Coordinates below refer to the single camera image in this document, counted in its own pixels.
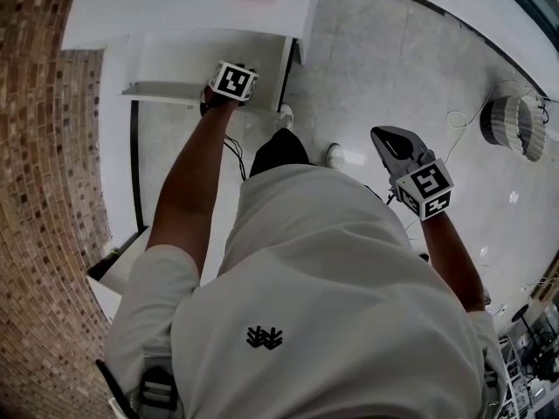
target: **fiducial marker cube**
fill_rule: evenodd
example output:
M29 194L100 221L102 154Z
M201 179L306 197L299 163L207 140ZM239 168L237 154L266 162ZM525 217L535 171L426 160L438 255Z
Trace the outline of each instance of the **fiducial marker cube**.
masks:
M210 81L210 88L215 93L246 102L251 98L258 78L257 73L222 60Z
M396 180L398 199L421 220L446 210L454 183L439 158Z

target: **person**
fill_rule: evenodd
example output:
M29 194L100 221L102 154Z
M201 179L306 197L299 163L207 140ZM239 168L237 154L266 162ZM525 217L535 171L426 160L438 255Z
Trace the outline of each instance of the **person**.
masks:
M422 222L431 266L378 196L311 165L286 128L256 154L218 277L199 285L238 105L205 100L107 337L122 392L164 343L185 417L474 419L487 386L502 402L493 319L448 215Z

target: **right arm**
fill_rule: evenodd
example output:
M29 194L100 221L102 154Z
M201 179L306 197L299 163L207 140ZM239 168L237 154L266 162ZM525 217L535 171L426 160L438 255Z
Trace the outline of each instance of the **right arm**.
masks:
M484 312L485 301L472 259L446 213L421 223L431 263L467 312Z

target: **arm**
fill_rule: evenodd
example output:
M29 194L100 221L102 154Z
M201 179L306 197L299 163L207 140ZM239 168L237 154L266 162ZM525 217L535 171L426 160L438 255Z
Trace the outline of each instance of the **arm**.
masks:
M485 311L483 284L446 213L421 223L435 271L450 286L467 312Z
M225 129L237 101L211 108L202 117L162 186L148 247L174 245L204 268L211 216L224 149Z

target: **leg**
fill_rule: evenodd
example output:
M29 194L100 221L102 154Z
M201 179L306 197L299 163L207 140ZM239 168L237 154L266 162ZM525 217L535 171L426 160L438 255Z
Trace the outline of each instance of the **leg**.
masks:
M311 162L299 138L282 128L256 153L250 177L285 164L310 165Z

